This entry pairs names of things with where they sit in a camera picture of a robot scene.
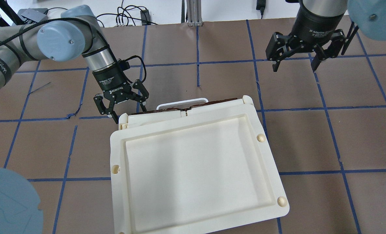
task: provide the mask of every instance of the bolt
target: bolt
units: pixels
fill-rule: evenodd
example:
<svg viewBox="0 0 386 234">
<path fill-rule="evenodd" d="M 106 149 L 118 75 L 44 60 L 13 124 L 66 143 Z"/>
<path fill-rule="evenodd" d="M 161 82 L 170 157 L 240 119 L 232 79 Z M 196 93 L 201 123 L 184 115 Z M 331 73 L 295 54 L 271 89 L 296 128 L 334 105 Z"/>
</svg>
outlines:
<svg viewBox="0 0 386 234">
<path fill-rule="evenodd" d="M 377 15 L 376 15 L 376 14 L 371 14 L 371 15 L 369 16 L 369 20 L 370 20 L 370 21 L 373 21 L 373 20 L 375 20 L 375 19 L 377 19 Z"/>
</svg>

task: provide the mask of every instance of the brown floor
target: brown floor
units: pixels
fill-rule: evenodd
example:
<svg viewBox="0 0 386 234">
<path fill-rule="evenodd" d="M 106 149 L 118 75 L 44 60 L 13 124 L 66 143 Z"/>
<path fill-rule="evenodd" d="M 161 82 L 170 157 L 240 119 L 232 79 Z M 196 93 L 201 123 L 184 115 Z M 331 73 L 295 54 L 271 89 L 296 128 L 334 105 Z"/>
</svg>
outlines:
<svg viewBox="0 0 386 234">
<path fill-rule="evenodd" d="M 359 33 L 346 56 L 328 59 L 315 74 L 308 54 L 274 73 L 266 45 L 274 31 L 289 33 L 293 22 L 104 32 L 117 57 L 143 54 L 150 110 L 201 97 L 249 95 L 257 104 L 291 210 L 218 233 L 386 234 L 386 42 Z M 349 25 L 345 17 L 340 27 L 347 32 Z M 137 79 L 140 68 L 126 74 Z M 109 136 L 116 125 L 99 117 L 92 100 L 99 91 L 82 58 L 28 62 L 0 91 L 0 167 L 32 182 L 45 234 L 114 233 Z M 137 105 L 116 110 L 134 113 Z"/>
</svg>

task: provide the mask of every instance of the black plug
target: black plug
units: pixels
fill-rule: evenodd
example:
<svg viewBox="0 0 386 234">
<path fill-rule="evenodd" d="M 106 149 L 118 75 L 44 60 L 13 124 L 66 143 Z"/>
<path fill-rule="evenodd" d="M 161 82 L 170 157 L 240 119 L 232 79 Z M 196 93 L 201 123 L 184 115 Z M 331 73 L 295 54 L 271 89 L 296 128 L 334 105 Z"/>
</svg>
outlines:
<svg viewBox="0 0 386 234">
<path fill-rule="evenodd" d="M 148 9 L 141 10 L 142 25 L 151 25 L 151 16 Z"/>
</svg>

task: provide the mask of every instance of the plastic container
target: plastic container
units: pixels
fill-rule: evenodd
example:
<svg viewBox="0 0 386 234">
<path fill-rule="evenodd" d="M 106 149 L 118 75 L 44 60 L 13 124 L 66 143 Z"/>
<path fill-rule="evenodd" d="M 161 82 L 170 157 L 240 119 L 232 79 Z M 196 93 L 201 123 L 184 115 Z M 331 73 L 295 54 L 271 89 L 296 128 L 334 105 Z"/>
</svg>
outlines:
<svg viewBox="0 0 386 234">
<path fill-rule="evenodd" d="M 252 99 L 119 119 L 111 135 L 116 234 L 208 233 L 289 204 Z"/>
</svg>

